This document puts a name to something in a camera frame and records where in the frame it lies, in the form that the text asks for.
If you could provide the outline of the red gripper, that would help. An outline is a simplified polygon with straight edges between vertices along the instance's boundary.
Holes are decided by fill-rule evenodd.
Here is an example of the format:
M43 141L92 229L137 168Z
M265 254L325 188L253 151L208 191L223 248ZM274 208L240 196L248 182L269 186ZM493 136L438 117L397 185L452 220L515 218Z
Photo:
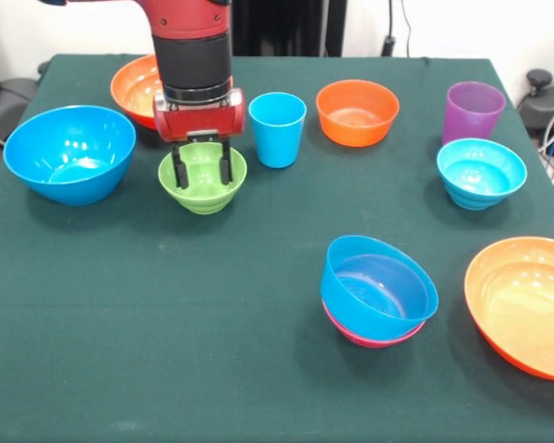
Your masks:
M164 141L187 140L208 133L227 138L243 132L246 101L244 92L239 88L231 89L219 102L204 105L169 102L162 92L158 92L154 96L152 110L157 131ZM230 140L223 139L221 144L220 173L222 183L227 186L233 181ZM187 189L187 167L180 156L182 146L182 142L172 146L173 170L176 186Z

